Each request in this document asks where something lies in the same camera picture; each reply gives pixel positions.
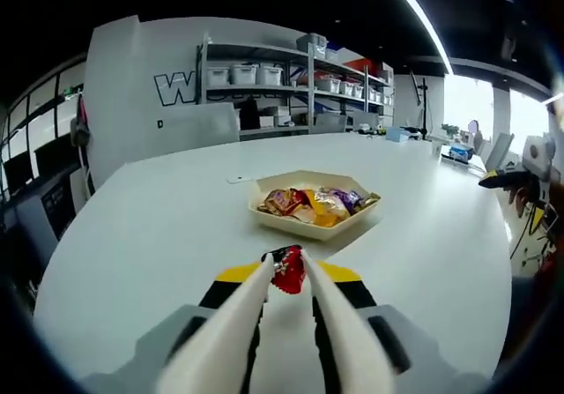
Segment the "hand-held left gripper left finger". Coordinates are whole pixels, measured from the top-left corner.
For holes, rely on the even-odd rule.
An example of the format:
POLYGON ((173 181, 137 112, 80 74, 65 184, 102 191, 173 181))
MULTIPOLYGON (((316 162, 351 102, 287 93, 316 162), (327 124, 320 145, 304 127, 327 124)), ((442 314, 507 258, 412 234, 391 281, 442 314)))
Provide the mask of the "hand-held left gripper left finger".
POLYGON ((227 268, 212 282, 197 305, 186 304, 137 339, 133 357, 111 373, 81 380, 88 393, 151 393, 161 369, 176 351, 215 314, 260 266, 258 262, 227 268))

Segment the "person's right hand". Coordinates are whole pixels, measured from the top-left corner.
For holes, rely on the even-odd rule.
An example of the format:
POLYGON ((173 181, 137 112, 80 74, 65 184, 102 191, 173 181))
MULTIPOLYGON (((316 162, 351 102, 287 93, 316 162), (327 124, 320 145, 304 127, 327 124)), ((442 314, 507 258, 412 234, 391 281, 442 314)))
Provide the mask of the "person's right hand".
POLYGON ((538 194, 538 190, 531 185, 512 186, 507 189, 507 192, 509 193, 508 203, 515 206, 519 219, 524 214, 525 206, 534 202, 538 194))

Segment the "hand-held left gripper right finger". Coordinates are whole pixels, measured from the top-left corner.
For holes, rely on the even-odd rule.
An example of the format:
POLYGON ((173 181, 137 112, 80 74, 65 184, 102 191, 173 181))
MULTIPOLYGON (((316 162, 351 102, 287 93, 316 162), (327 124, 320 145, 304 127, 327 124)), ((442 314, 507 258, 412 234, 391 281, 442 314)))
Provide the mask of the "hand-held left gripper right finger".
POLYGON ((328 393, 479 393, 487 379, 462 373, 438 343, 389 304, 378 305, 361 277, 313 260, 315 343, 328 393))

